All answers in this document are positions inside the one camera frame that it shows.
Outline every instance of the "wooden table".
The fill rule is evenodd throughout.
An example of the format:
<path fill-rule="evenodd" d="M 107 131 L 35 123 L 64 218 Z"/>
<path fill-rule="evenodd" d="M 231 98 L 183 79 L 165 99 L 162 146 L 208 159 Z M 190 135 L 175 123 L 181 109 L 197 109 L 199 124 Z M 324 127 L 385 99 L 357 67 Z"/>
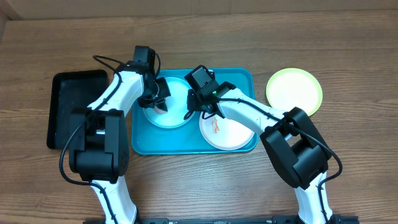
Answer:
<path fill-rule="evenodd" d="M 245 67 L 264 103 L 274 72 L 297 67 L 314 74 L 324 97 L 312 120 L 344 165 L 327 184 L 331 208 L 359 215 L 361 223 L 396 222 L 398 11 L 348 11 L 8 22 L 0 43 L 1 223 L 103 217 L 93 191 L 66 183 L 60 151 L 45 145 L 52 78 L 104 68 L 93 54 L 130 60 L 135 45 L 156 49 L 162 68 Z M 127 123 L 131 130 L 131 116 Z M 336 162 L 329 165 L 334 173 Z M 228 155 L 149 157 L 131 150 L 126 179 L 143 217 L 298 211 L 294 191 L 261 144 Z"/>

